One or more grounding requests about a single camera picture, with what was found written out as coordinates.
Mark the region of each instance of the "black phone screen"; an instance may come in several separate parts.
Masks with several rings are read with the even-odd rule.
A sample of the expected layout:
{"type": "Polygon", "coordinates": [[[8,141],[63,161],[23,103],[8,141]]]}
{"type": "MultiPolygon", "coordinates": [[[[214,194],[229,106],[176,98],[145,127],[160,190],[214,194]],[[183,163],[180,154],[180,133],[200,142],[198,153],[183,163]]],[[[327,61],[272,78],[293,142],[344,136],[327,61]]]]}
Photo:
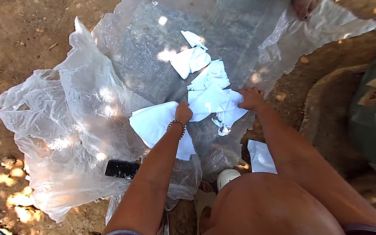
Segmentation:
{"type": "Polygon", "coordinates": [[[133,179],[138,170],[139,164],[137,163],[109,160],[105,175],[123,179],[133,179]]]}

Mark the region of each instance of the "beaded bracelet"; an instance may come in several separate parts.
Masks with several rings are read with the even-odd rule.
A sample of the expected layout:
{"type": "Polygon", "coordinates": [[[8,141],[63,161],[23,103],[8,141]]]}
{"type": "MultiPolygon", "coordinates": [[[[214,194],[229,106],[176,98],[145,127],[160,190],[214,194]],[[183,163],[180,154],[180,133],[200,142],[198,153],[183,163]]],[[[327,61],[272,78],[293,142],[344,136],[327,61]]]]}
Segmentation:
{"type": "Polygon", "coordinates": [[[173,120],[173,121],[170,122],[170,124],[168,125],[168,128],[166,128],[166,130],[168,130],[170,128],[170,126],[172,126],[172,124],[174,124],[174,123],[180,123],[182,125],[182,134],[181,134],[181,137],[179,138],[181,140],[182,137],[185,134],[185,130],[186,130],[185,127],[186,127],[186,125],[182,121],[180,121],[180,120],[173,120]]]}

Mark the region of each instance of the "soil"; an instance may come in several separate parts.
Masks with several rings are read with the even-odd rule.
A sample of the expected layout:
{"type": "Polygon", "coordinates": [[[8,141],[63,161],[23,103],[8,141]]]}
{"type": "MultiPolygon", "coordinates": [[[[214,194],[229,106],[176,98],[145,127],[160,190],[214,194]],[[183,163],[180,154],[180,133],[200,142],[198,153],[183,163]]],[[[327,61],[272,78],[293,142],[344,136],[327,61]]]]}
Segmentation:
{"type": "MultiPolygon", "coordinates": [[[[337,2],[360,18],[376,20],[376,0],[337,0],[337,2]]],[[[91,30],[102,15],[112,12],[118,3],[117,0],[0,0],[0,94],[24,82],[33,70],[51,69],[65,59],[66,53],[70,50],[68,36],[74,30],[75,16],[78,16],[91,30]]],[[[376,31],[330,43],[310,55],[303,56],[293,72],[278,80],[267,101],[280,113],[286,123],[298,130],[303,118],[307,92],[317,80],[335,69],[368,64],[375,58],[376,31]]],[[[334,102],[340,100],[327,99],[326,108],[334,107],[334,102]]],[[[327,133],[329,126],[336,125],[336,122],[328,120],[323,123],[326,126],[318,133],[321,136],[327,133]]],[[[344,146],[336,144],[335,135],[346,134],[346,126],[337,126],[337,130],[329,134],[330,138],[319,141],[320,144],[315,142],[318,150],[327,159],[335,159],[331,156],[343,151],[344,146]]],[[[254,124],[254,129],[245,134],[242,140],[244,146],[247,139],[264,141],[258,121],[254,124]]],[[[243,150],[243,156],[247,161],[246,148],[243,150]]],[[[65,221],[58,224],[36,209],[27,201],[30,190],[27,188],[26,175],[22,171],[23,159],[24,155],[18,151],[13,141],[13,133],[8,131],[0,120],[0,227],[19,235],[88,235],[103,230],[107,200],[72,208],[65,221]]],[[[340,162],[338,170],[347,169],[352,163],[352,161],[340,162]]],[[[195,233],[196,216],[191,201],[181,200],[169,216],[171,234],[195,233]]]]}

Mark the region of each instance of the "plastic sheet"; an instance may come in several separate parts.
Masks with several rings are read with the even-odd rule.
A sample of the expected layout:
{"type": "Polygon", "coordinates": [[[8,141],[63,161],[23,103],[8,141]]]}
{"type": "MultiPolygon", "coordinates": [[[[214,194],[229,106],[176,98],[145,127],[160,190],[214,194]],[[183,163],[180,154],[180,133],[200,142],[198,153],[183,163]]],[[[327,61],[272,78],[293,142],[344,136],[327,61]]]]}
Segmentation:
{"type": "MultiPolygon", "coordinates": [[[[131,112],[186,100],[187,85],[200,73],[183,80],[167,60],[189,48],[180,30],[201,36],[211,58],[223,59],[228,88],[242,88],[249,79],[268,92],[302,54],[376,27],[329,0],[308,22],[297,19],[288,0],[162,0],[153,6],[123,0],[92,36],[76,19],[68,58],[0,96],[0,118],[25,154],[36,205],[56,222],[74,206],[108,197],[111,217],[130,181],[104,176],[107,161],[134,161],[149,151],[129,126],[131,112]]],[[[192,200],[202,177],[212,181],[241,158],[239,142],[254,114],[222,137],[212,117],[187,126],[198,155],[177,159],[168,210],[178,199],[192,200]]]]}

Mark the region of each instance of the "white cloth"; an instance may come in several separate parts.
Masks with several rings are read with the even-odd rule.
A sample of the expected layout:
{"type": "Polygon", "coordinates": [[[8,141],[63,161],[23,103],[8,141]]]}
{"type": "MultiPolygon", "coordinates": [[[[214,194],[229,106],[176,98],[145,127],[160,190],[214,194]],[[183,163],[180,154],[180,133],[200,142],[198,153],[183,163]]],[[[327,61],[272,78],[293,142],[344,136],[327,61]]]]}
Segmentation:
{"type": "Polygon", "coordinates": [[[186,79],[190,73],[201,70],[207,66],[211,60],[212,58],[206,50],[196,46],[172,56],[170,64],[182,79],[186,79]]]}
{"type": "Polygon", "coordinates": [[[192,48],[172,56],[170,64],[182,79],[186,79],[190,73],[200,71],[207,66],[212,61],[212,58],[206,52],[208,48],[203,45],[200,36],[190,31],[181,31],[181,33],[192,48]]]}
{"type": "Polygon", "coordinates": [[[201,73],[187,86],[188,91],[201,91],[217,84],[224,89],[230,85],[222,60],[213,60],[201,73]]]}
{"type": "Polygon", "coordinates": [[[250,153],[252,172],[268,172],[278,174],[274,159],[269,153],[268,146],[259,141],[248,140],[247,149],[250,153]]]}
{"type": "Polygon", "coordinates": [[[235,108],[223,112],[218,112],[216,113],[216,117],[220,122],[222,122],[224,127],[231,128],[235,121],[237,121],[247,113],[247,110],[237,107],[240,103],[244,101],[242,94],[235,92],[232,89],[226,89],[223,91],[227,93],[230,101],[234,104],[235,108]]]}
{"type": "MultiPolygon", "coordinates": [[[[165,134],[169,123],[175,120],[177,106],[178,103],[171,101],[134,111],[129,119],[130,126],[149,148],[153,148],[165,134]]],[[[176,158],[189,161],[192,154],[196,154],[194,145],[188,131],[185,131],[179,141],[176,158]]]]}
{"type": "Polygon", "coordinates": [[[201,42],[201,37],[194,34],[190,31],[183,31],[181,30],[181,34],[184,36],[185,40],[191,45],[191,47],[199,46],[204,50],[208,50],[208,48],[201,42]]]}
{"type": "Polygon", "coordinates": [[[193,112],[190,122],[199,122],[213,112],[223,112],[235,109],[227,92],[216,84],[212,84],[205,91],[188,92],[189,108],[193,112]]]}

